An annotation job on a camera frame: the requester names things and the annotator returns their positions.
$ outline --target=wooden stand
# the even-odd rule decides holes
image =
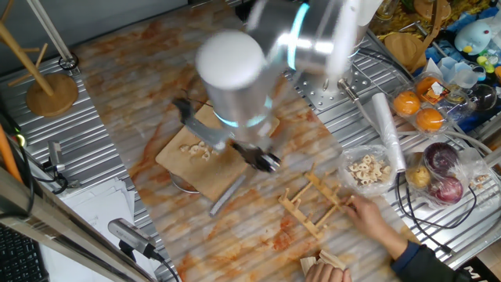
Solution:
[[[78,87],[73,78],[65,74],[47,74],[44,79],[54,89],[54,95],[47,95],[36,81],[26,93],[28,108],[44,117],[53,117],[70,109],[78,98]]]
[[[0,20],[0,37],[2,38],[1,42],[10,47],[30,74],[33,75],[36,81],[30,89],[28,89],[26,104],[33,113],[44,117],[52,117],[61,114],[68,110],[77,100],[77,84],[72,78],[69,78],[64,74],[49,74],[46,78],[40,74],[38,66],[40,65],[41,58],[47,49],[47,45],[44,45],[44,48],[38,57],[37,65],[35,66],[26,55],[26,52],[36,52],[35,49],[21,48],[3,24],[3,21],[12,7],[12,3],[13,1],[9,2],[7,9],[2,15],[2,20]],[[25,75],[22,78],[16,79],[15,81],[9,83],[9,86],[15,85],[28,77],[29,75]]]
[[[390,34],[384,39],[384,45],[388,50],[397,58],[397,60],[402,63],[402,65],[411,71],[414,68],[412,65],[412,60],[416,55],[416,52],[421,49],[423,42],[417,37],[411,34],[395,33]],[[424,52],[421,53],[419,60],[417,61],[417,67],[423,67],[426,65],[426,56]]]
[[[418,1],[427,3],[426,0],[416,0],[414,2],[414,6],[416,6],[416,2]],[[433,27],[431,28],[430,34],[428,34],[428,36],[424,39],[423,44],[418,48],[416,55],[414,55],[413,59],[410,62],[410,66],[412,66],[412,69],[410,70],[411,74],[417,70],[420,57],[424,54],[431,42],[437,37],[438,32],[440,31],[440,26],[442,25],[442,17],[438,15],[444,15],[444,10],[446,9],[447,5],[448,3],[446,0],[435,0],[431,3],[431,10],[433,11],[431,15],[431,22],[433,24]]]
[[[433,16],[433,2],[429,0],[414,0],[414,9],[423,18],[431,20]],[[441,15],[441,20],[445,20],[451,15],[451,5],[447,1],[442,3]]]
[[[323,237],[323,231],[327,228],[327,224],[323,224],[329,216],[331,216],[336,210],[343,212],[341,209],[341,200],[337,196],[337,192],[339,191],[339,187],[336,189],[329,188],[324,182],[323,179],[318,178],[313,171],[315,170],[315,164],[313,164],[312,168],[309,172],[305,173],[305,178],[309,180],[309,183],[301,189],[297,194],[289,200],[288,194],[290,189],[286,188],[285,193],[280,196],[279,203],[293,215],[299,222],[306,227],[306,229],[317,239],[321,239]],[[324,197],[326,197],[333,206],[319,219],[317,223],[312,222],[313,214],[310,213],[308,216],[303,214],[299,210],[299,205],[301,204],[300,196],[305,193],[308,189],[314,186]],[[351,198],[348,200],[346,205],[351,203]]]

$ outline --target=blue led ring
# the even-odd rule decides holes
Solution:
[[[292,23],[292,28],[290,29],[289,46],[287,49],[287,63],[293,70],[296,70],[297,39],[299,38],[299,33],[301,32],[301,26],[303,25],[303,21],[305,20],[306,12],[309,9],[310,5],[306,3],[303,3],[299,7],[296,18],[294,18],[294,22]]]

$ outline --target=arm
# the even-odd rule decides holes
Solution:
[[[372,201],[353,196],[352,208],[345,207],[355,227],[382,244],[394,262],[391,268],[403,282],[464,282],[470,278],[450,269],[426,247],[408,242],[389,226]]]

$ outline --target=orange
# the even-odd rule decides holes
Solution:
[[[423,80],[417,82],[416,83],[417,95],[422,96],[424,93],[428,91],[429,88],[431,88],[431,85],[433,85],[435,82],[440,83],[440,81],[437,78],[433,77],[423,78]]]
[[[398,114],[402,116],[409,116],[415,114],[421,106],[420,100],[417,98],[416,93],[412,91],[404,91],[398,94],[397,98],[393,101],[393,106]]]
[[[422,109],[417,113],[416,124],[424,132],[436,132],[444,123],[444,118],[435,109]]]

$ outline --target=plastic bag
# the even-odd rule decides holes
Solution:
[[[447,208],[461,201],[472,179],[488,174],[480,155],[474,154],[475,149],[458,152],[449,144],[433,143],[423,153],[405,156],[405,178],[431,208]]]
[[[365,197],[380,196],[395,183],[397,172],[382,145],[358,146],[341,155],[339,180]]]
[[[422,73],[414,82],[397,88],[389,100],[399,116],[428,137],[444,132],[474,110],[466,93],[434,73]]]

